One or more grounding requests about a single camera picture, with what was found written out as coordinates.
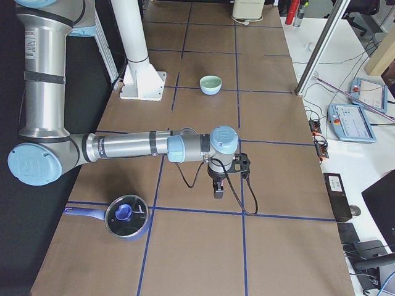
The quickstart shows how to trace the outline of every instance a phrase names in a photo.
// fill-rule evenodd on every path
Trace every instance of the blue cable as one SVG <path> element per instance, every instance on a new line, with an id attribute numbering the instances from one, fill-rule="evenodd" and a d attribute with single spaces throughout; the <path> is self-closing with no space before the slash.
<path id="1" fill-rule="evenodd" d="M 385 282 L 384 282 L 383 286 L 381 287 L 380 291 L 378 291 L 377 296 L 379 296 L 382 293 L 382 291 L 384 291 L 385 286 L 387 285 L 387 283 L 389 282 L 389 280 L 393 276 L 395 276 L 395 271 L 393 273 L 391 273 L 391 275 L 389 277 L 387 277 L 387 279 L 385 280 Z"/>

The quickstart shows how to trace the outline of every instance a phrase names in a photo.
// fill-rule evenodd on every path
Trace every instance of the pot handle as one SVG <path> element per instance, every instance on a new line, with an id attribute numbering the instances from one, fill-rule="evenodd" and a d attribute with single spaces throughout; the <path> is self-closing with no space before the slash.
<path id="1" fill-rule="evenodd" d="M 93 208 L 73 208 L 73 207 L 66 207 L 63 213 L 67 215 L 88 216 L 100 220 L 104 220 L 104 217 L 106 215 L 106 211 L 104 210 L 96 210 Z"/>

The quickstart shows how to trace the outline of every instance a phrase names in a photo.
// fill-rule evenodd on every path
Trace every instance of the table surface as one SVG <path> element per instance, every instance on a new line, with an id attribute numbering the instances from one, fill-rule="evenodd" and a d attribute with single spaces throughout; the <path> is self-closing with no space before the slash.
<path id="1" fill-rule="evenodd" d="M 336 221 L 296 86 L 276 7 L 235 24 L 229 4 L 150 2 L 149 58 L 168 73 L 160 102 L 113 92 L 98 133 L 195 128 L 237 130 L 251 159 L 259 214 L 241 213 L 227 183 L 214 200 L 204 170 L 190 190 L 164 156 L 84 165 L 69 205 L 105 209 L 124 194 L 151 208 L 140 240 L 112 237 L 102 221 L 64 215 L 31 293 L 36 295 L 353 295 Z M 217 75 L 205 96 L 199 79 Z M 182 163 L 187 179 L 198 163 Z M 231 180 L 247 209 L 253 202 Z"/>
<path id="2" fill-rule="evenodd" d="M 297 78 L 300 79 L 306 65 L 297 63 L 304 63 L 309 60 L 326 20 L 305 18 L 300 28 L 285 25 L 283 18 L 281 18 L 281 21 L 289 52 L 293 60 L 294 71 Z M 322 55 L 320 63 L 342 62 L 357 57 L 364 52 L 364 47 L 359 42 L 348 22 L 341 20 L 328 47 Z M 319 64 L 316 71 L 321 79 L 336 87 L 341 86 L 341 89 L 348 91 L 352 78 L 359 66 L 362 63 L 365 65 L 368 61 L 368 55 L 366 53 L 361 55 L 361 57 L 361 59 L 357 58 L 342 64 Z M 363 66 L 358 71 L 357 76 L 383 83 L 380 76 L 367 75 Z M 309 85 L 316 82 L 316 80 L 312 80 Z M 306 92 L 304 98 L 318 105 L 322 109 L 322 113 L 317 106 L 306 101 L 304 102 L 305 106 L 309 106 L 320 115 L 326 115 L 326 110 L 333 98 L 333 94 L 323 87 L 315 85 Z M 391 101 L 394 100 L 389 91 L 388 99 Z M 349 99 L 342 95 L 337 95 L 333 99 L 333 103 L 350 104 Z M 388 123 L 384 118 L 374 113 L 366 112 L 366 114 L 371 123 Z M 388 104 L 387 114 L 395 116 L 395 105 Z M 356 205 L 361 209 L 362 214 L 351 220 L 361 241 L 379 239 L 386 245 L 381 232 L 365 205 L 361 192 L 395 168 L 395 158 L 392 156 L 393 147 L 395 147 L 395 129 L 392 126 L 373 126 L 373 132 L 377 138 L 377 142 L 373 144 L 339 141 L 331 127 L 326 127 L 326 118 L 321 120 L 321 129 L 323 135 L 328 139 L 328 154 L 330 157 L 322 163 L 322 172 L 341 174 L 349 204 Z M 359 282 L 355 277 L 352 278 L 352 283 L 356 295 L 362 295 Z M 372 291 L 372 295 L 375 295 L 375 293 L 377 293 L 377 290 Z"/>

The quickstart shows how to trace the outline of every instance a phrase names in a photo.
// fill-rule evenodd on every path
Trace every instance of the saucepan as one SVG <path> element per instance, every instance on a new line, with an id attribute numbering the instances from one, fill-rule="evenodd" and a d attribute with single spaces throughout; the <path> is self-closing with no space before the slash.
<path id="1" fill-rule="evenodd" d="M 126 241 L 135 241 L 142 237 L 151 224 L 147 203 L 131 194 L 114 200 L 107 210 L 66 207 L 64 213 L 104 220 L 112 235 Z"/>

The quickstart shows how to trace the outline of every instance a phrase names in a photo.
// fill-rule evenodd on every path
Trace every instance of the bowl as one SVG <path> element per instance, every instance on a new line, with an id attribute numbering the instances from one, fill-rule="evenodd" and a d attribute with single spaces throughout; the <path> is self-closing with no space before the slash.
<path id="1" fill-rule="evenodd" d="M 203 93 L 210 96 L 218 93 L 221 89 L 221 86 L 222 80 L 217 76 L 209 75 L 200 79 L 200 89 Z"/>

